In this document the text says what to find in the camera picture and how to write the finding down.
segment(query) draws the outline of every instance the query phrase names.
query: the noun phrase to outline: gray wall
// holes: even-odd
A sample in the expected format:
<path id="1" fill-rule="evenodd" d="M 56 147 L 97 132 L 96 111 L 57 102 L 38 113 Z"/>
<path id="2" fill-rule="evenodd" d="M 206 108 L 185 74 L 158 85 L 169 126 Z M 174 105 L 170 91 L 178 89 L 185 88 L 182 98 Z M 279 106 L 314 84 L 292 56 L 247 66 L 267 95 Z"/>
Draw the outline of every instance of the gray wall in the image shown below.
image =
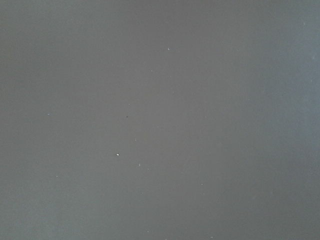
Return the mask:
<path id="1" fill-rule="evenodd" d="M 1 0 L 0 239 L 318 240 L 319 12 Z"/>

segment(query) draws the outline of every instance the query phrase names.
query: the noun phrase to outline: gray surface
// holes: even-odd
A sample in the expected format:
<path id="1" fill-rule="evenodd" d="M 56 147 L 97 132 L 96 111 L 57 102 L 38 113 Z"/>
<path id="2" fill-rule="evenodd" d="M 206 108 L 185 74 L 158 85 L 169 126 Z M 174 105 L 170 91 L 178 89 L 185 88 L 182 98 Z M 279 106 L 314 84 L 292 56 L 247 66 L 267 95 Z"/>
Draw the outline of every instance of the gray surface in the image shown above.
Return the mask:
<path id="1" fill-rule="evenodd" d="M 318 240 L 319 12 L 1 0 L 0 239 Z"/>

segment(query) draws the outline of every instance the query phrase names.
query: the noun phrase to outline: smooth gray panel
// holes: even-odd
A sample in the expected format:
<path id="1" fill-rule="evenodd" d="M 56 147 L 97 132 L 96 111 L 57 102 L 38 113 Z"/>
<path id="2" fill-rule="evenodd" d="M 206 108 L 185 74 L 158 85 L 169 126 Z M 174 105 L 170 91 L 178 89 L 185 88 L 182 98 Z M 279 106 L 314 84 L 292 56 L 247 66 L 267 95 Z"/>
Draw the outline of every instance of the smooth gray panel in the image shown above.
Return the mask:
<path id="1" fill-rule="evenodd" d="M 0 239 L 318 240 L 319 13 L 1 0 Z"/>

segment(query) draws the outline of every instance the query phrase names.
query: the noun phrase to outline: gray background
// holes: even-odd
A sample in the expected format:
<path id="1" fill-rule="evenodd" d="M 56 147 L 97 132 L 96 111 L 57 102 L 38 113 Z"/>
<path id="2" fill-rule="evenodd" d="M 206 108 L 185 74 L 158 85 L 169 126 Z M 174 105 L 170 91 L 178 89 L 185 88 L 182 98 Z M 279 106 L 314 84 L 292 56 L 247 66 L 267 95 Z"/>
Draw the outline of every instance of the gray background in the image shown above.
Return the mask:
<path id="1" fill-rule="evenodd" d="M 319 13 L 1 0 L 0 239 L 318 240 Z"/>

